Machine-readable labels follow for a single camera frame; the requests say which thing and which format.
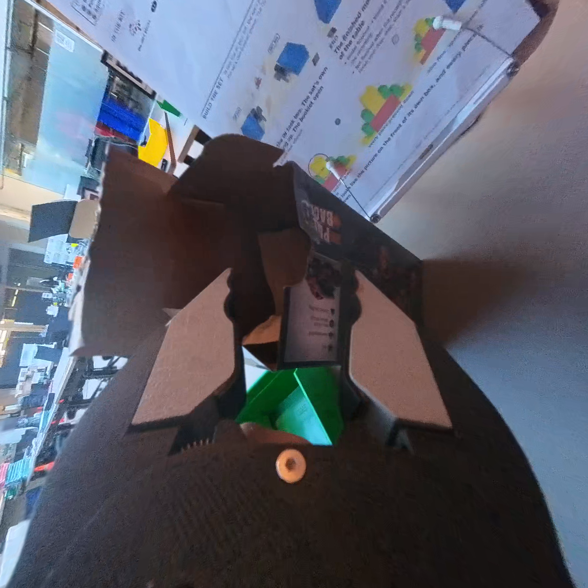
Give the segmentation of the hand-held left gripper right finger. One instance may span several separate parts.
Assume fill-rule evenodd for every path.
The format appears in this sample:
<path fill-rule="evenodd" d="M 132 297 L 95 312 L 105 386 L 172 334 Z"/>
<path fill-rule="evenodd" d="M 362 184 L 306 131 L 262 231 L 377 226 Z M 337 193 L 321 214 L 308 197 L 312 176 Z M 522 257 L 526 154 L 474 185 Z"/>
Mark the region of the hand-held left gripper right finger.
<path fill-rule="evenodd" d="M 359 271 L 349 333 L 348 376 L 386 423 L 452 430 L 415 322 Z"/>

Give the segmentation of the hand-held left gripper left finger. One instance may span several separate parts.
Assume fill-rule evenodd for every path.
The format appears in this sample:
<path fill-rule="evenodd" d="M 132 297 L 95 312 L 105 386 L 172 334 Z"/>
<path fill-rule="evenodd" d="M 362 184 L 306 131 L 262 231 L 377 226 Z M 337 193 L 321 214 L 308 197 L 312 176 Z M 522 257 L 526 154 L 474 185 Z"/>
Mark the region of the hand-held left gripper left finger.
<path fill-rule="evenodd" d="M 179 422 L 228 391 L 240 371 L 225 269 L 168 322 L 131 425 Z"/>

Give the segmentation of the black lego box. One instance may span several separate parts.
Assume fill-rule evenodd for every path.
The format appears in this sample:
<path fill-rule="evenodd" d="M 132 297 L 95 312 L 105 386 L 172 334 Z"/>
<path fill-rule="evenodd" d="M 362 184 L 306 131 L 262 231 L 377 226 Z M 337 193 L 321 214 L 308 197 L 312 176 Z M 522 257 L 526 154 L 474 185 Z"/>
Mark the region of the black lego box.
<path fill-rule="evenodd" d="M 72 306 L 73 353 L 131 357 L 155 332 L 163 342 L 174 315 L 231 269 L 227 311 L 240 366 L 220 397 L 204 401 L 179 422 L 129 423 L 132 432 L 172 428 L 200 439 L 219 420 L 236 420 L 246 401 L 245 351 L 269 371 L 290 370 L 277 368 L 284 289 L 303 278 L 312 248 L 348 261 L 353 277 L 355 271 L 367 277 L 419 333 L 422 271 L 416 257 L 297 164 L 277 160 L 273 146 L 223 135 L 204 146 L 180 179 L 169 180 L 119 148 L 109 151 L 98 226 Z M 340 369 L 343 418 L 367 410 L 368 423 L 384 442 L 399 429 L 432 430 L 386 429 L 351 384 L 348 359 L 349 351 L 342 366 L 321 366 Z M 145 385 L 139 384 L 130 422 Z"/>

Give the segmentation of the green plastic tray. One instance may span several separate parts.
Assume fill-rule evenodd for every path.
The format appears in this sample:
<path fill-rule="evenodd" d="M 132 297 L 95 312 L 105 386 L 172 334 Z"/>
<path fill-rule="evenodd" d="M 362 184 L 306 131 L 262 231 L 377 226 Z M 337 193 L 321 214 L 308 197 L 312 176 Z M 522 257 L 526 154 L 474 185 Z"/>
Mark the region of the green plastic tray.
<path fill-rule="evenodd" d="M 247 386 L 245 406 L 236 421 L 296 435 L 313 445 L 335 445 L 344 424 L 334 370 L 305 367 L 264 372 Z"/>

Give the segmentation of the printed instruction sheet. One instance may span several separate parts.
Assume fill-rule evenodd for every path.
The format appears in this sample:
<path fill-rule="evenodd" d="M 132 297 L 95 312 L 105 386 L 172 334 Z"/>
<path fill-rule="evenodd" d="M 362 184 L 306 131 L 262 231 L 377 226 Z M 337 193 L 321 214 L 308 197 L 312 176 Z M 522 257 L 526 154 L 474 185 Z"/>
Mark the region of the printed instruction sheet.
<path fill-rule="evenodd" d="M 50 1 L 210 137 L 369 217 L 540 23 L 531 1 Z"/>

